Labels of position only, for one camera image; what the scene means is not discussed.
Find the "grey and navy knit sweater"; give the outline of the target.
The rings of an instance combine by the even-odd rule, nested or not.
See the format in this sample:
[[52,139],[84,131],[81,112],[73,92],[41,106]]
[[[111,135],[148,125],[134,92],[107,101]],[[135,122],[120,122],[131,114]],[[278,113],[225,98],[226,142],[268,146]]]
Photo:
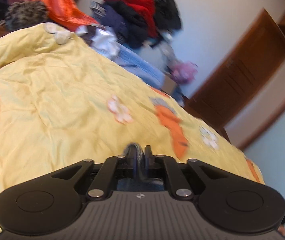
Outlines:
[[130,159],[133,159],[131,166],[133,167],[132,178],[122,178],[117,182],[117,191],[130,192],[148,192],[148,191],[164,191],[164,182],[159,178],[149,178],[147,176],[148,164],[146,164],[146,156],[142,147],[131,142],[126,146],[123,154]]

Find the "red garment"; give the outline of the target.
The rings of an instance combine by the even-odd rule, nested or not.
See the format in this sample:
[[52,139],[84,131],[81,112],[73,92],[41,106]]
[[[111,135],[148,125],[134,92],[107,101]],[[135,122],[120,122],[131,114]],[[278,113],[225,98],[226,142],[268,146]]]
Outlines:
[[154,0],[104,0],[122,1],[126,5],[132,7],[147,23],[149,37],[156,38],[158,36],[156,25],[154,22],[155,3]]

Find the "pink plastic basket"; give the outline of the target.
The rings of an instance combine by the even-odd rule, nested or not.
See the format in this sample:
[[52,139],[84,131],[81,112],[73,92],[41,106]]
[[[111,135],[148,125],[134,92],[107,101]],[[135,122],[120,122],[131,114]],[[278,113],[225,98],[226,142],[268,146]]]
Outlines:
[[177,62],[171,66],[172,79],[181,85],[192,82],[198,73],[198,66],[190,61]]

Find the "dark floral garment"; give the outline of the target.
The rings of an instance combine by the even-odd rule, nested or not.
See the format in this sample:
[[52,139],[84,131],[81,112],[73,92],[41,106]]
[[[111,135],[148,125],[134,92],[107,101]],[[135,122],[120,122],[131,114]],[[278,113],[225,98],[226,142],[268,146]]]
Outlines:
[[9,4],[0,0],[0,26],[9,32],[44,23],[49,10],[42,1],[19,1]]

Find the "light blue folded blanket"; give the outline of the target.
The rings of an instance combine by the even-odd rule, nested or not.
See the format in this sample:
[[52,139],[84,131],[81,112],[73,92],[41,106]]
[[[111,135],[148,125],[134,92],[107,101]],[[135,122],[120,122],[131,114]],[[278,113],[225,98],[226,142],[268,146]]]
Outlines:
[[113,61],[151,87],[162,88],[165,81],[164,73],[127,47],[119,44],[119,53]]

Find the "white silver plastic bag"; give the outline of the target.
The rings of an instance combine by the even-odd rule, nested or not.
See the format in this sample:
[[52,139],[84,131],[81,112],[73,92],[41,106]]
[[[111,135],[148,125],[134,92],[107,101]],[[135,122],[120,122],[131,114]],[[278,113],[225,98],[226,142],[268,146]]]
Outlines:
[[109,27],[102,25],[82,25],[76,31],[76,35],[99,54],[108,59],[115,58],[120,51],[117,36]]

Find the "brown wooden door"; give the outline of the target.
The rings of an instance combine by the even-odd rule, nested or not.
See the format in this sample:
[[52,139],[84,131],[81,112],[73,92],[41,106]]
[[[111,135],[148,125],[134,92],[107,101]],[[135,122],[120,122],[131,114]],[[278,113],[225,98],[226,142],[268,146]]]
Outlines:
[[247,33],[185,102],[185,110],[224,127],[260,91],[285,60],[285,36],[263,9]]

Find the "navy garment in pile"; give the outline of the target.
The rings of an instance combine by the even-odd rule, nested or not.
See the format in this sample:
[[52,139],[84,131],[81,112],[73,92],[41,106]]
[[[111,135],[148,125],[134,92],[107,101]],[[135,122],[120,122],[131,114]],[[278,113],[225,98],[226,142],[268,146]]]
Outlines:
[[145,19],[123,1],[97,3],[92,1],[90,9],[94,18],[103,26],[111,27],[120,44],[139,49],[148,38]]

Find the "yellow patterned quilt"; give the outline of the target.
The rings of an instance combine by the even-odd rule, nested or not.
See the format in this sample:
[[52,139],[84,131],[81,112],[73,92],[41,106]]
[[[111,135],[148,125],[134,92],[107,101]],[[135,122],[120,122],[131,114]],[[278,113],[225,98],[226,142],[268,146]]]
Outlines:
[[76,34],[47,23],[0,38],[0,193],[83,159],[102,163],[131,142],[263,182],[212,127]]

